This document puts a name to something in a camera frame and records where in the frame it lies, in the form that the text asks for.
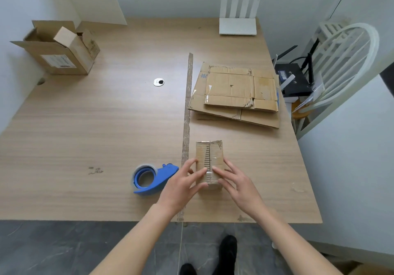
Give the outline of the person's left hand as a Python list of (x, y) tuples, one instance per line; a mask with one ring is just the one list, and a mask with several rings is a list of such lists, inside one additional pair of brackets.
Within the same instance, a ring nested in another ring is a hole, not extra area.
[(167, 181), (160, 194), (156, 204), (170, 218), (173, 218), (187, 205), (191, 200), (191, 198), (188, 198), (189, 188), (196, 185), (196, 181), (202, 178), (207, 172), (207, 168), (193, 171), (191, 167), (197, 162), (197, 158), (187, 160)]

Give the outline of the white papers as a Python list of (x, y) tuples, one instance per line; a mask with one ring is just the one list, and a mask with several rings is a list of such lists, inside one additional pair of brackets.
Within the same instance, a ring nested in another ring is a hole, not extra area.
[(299, 105), (297, 105), (294, 109), (292, 109), (292, 113), (307, 106), (309, 103), (316, 101), (324, 91), (325, 91), (324, 83), (321, 83), (319, 86), (314, 86), (313, 92), (304, 101), (302, 101)]

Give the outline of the clear packing tape roll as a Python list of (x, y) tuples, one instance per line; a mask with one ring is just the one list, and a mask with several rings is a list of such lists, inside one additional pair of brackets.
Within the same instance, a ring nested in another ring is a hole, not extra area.
[(135, 191), (150, 189), (157, 175), (157, 168), (153, 165), (143, 164), (138, 166), (131, 179)]

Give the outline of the small flattened cardboard box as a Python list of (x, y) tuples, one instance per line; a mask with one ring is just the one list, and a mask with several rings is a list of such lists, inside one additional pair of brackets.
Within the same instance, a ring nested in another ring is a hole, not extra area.
[(277, 80), (272, 70), (209, 66), (205, 105), (276, 113), (278, 101)]

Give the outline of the white wooden chair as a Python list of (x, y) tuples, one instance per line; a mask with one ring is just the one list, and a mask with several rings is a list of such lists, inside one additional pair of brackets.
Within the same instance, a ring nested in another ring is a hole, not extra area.
[[(371, 67), (379, 49), (377, 29), (366, 23), (344, 25), (321, 23), (317, 33), (319, 44), (312, 55), (314, 86), (324, 83), (325, 91), (314, 102), (291, 113), (297, 139), (311, 123)], [(307, 97), (299, 97), (294, 109)]]

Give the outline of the white router with antennas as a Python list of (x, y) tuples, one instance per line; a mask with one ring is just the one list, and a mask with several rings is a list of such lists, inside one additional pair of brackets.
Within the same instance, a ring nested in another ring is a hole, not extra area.
[(260, 0), (221, 0), (220, 35), (257, 35), (257, 10)]

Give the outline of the person's left forearm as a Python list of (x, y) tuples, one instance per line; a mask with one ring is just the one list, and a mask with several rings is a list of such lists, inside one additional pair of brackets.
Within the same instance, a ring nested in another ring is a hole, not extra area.
[(181, 207), (156, 203), (90, 275), (141, 275), (155, 243)]

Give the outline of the open cardboard box with label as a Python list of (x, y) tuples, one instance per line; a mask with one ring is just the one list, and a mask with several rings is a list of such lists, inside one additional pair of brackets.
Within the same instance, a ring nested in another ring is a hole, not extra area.
[(23, 48), (48, 73), (88, 75), (100, 52), (88, 29), (77, 31), (73, 21), (33, 20), (33, 29), (21, 41)]

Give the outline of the black router with antennas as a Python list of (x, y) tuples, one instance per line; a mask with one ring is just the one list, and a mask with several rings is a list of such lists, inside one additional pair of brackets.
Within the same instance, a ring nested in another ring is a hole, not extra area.
[(274, 70), (279, 77), (279, 83), (281, 85), (287, 83), (284, 88), (281, 88), (284, 97), (308, 97), (313, 92), (314, 71), (312, 55), (317, 49), (319, 42), (319, 39), (314, 42), (307, 56), (295, 58), (289, 63), (277, 63), (277, 60), (287, 55), (297, 45), (292, 46), (272, 59)]

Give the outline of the person's right forearm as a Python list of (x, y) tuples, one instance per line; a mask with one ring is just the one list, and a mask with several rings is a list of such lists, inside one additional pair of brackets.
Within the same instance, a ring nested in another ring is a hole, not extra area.
[(332, 263), (269, 208), (259, 208), (254, 220), (268, 234), (294, 275), (342, 275)]

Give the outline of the large flattened cardboard box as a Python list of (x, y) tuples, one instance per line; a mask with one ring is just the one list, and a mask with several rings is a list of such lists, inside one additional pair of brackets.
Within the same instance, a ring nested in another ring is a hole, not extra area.
[(209, 63), (203, 62), (200, 73), (197, 77), (194, 88), (191, 90), (191, 98), (188, 109), (198, 113), (209, 114), (213, 116), (228, 118), (241, 122), (252, 123), (256, 125), (266, 126), (270, 128), (280, 127), (280, 114), (269, 113), (265, 111), (229, 108), (220, 106), (209, 106), (204, 104), (205, 85), (208, 76)]

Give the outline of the small brown cardboard box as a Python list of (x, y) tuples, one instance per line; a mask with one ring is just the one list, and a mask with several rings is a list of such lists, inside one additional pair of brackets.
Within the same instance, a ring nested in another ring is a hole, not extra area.
[(206, 174), (197, 180), (196, 183), (207, 183), (208, 190), (221, 190), (222, 185), (218, 182), (220, 176), (212, 170), (212, 166), (221, 170), (225, 169), (223, 142), (221, 140), (196, 142), (196, 158), (198, 159), (196, 171), (207, 168)]

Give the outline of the person's right hand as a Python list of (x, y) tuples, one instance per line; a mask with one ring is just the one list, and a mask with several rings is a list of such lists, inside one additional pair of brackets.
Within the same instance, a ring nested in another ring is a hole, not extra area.
[(228, 159), (224, 158), (223, 160), (229, 167), (228, 169), (221, 170), (213, 166), (212, 170), (219, 174), (220, 178), (226, 179), (237, 188), (238, 196), (237, 199), (233, 199), (234, 202), (244, 213), (257, 221), (259, 213), (267, 210), (261, 195), (247, 175)]

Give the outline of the person's black right shoe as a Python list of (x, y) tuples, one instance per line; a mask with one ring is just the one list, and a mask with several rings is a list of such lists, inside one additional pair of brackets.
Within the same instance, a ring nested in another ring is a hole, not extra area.
[(238, 244), (233, 235), (224, 237), (219, 246), (219, 260), (212, 275), (234, 275)]

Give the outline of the blue tape dispenser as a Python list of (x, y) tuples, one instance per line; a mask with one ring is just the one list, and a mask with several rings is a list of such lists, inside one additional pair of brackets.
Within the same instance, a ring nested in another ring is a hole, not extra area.
[(150, 196), (150, 195), (160, 193), (163, 190), (163, 188), (165, 187), (169, 178), (171, 178), (178, 170), (179, 170), (179, 167), (177, 167), (171, 163), (163, 164), (161, 168), (157, 168), (157, 175), (156, 175), (155, 180), (154, 180), (153, 184), (151, 185), (150, 189), (138, 190), (138, 191), (134, 190), (133, 193), (137, 194), (139, 196)]

